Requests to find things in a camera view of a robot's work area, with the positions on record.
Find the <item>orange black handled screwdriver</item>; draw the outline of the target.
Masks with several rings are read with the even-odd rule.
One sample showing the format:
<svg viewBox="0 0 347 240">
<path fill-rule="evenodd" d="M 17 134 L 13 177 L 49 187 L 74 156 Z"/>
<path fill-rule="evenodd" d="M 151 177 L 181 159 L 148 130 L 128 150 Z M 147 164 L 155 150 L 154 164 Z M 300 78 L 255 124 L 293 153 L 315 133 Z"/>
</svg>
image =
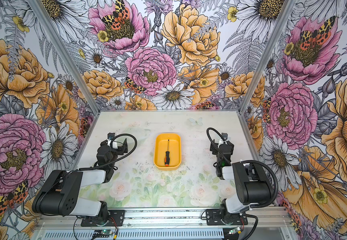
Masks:
<svg viewBox="0 0 347 240">
<path fill-rule="evenodd" d="M 170 139 L 167 140 L 167 150 L 166 150 L 166 152 L 165 152 L 164 165 L 165 165 L 166 167 L 168 167 L 169 164 L 170 164 L 169 143 L 170 143 Z"/>
</svg>

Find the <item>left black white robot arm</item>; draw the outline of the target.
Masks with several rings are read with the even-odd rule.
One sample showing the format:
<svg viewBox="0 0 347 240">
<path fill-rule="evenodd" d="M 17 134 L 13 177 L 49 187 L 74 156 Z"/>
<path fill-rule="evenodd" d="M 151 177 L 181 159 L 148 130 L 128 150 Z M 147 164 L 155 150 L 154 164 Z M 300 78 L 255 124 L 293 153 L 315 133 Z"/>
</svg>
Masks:
<svg viewBox="0 0 347 240">
<path fill-rule="evenodd" d="M 82 217 L 91 225 L 106 225 L 110 219 L 107 203 L 79 197 L 80 189 L 108 183 L 117 167 L 115 163 L 128 153 L 127 139 L 118 142 L 124 135 L 109 133 L 107 140 L 97 149 L 97 161 L 93 167 L 74 171 L 54 170 L 32 202 L 35 213 L 48 216 Z"/>
</svg>

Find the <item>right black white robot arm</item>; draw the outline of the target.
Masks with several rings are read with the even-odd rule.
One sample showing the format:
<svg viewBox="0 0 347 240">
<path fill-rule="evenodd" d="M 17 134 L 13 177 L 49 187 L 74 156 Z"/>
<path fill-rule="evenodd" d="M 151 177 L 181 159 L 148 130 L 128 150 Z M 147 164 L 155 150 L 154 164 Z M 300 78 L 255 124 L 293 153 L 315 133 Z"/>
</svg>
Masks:
<svg viewBox="0 0 347 240">
<path fill-rule="evenodd" d="M 210 151 L 216 156 L 216 176 L 220 180 L 232 181 L 236 193 L 222 199 L 218 210 L 205 211 L 207 225 L 247 225 L 246 212 L 271 205 L 278 193 L 275 173 L 266 164 L 256 160 L 232 162 L 234 144 L 228 134 L 214 128 L 206 131 L 210 140 Z"/>
</svg>

